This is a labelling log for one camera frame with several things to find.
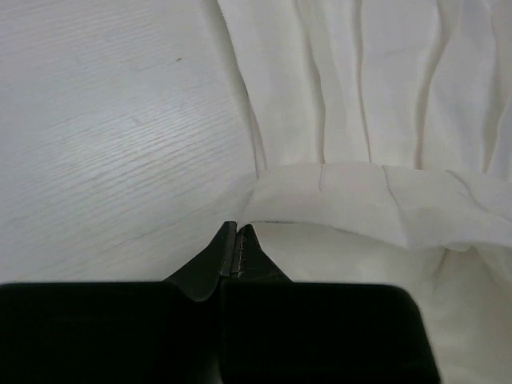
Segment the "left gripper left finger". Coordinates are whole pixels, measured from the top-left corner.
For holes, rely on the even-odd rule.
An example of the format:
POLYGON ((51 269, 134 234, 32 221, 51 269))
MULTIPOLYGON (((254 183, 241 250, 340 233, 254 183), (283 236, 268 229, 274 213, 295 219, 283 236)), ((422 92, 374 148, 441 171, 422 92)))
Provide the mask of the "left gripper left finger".
POLYGON ((25 282, 1 287, 4 383, 188 383, 214 327, 213 296, 236 240, 156 282, 25 282))

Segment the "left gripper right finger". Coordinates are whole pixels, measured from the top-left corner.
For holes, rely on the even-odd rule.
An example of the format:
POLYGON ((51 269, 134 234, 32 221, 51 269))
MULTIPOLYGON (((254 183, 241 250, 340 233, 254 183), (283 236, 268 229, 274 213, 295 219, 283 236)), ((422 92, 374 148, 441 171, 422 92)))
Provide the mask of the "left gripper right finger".
POLYGON ((383 284, 292 282, 252 226, 219 287, 225 383, 438 383, 420 310, 383 284))

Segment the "white skirt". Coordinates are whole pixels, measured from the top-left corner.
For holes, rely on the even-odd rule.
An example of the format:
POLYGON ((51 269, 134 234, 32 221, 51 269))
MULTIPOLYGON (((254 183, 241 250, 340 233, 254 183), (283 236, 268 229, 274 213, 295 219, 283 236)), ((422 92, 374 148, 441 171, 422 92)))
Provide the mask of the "white skirt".
POLYGON ((407 290, 445 383, 510 382, 510 2, 219 7, 256 125, 241 224, 295 281, 407 290))

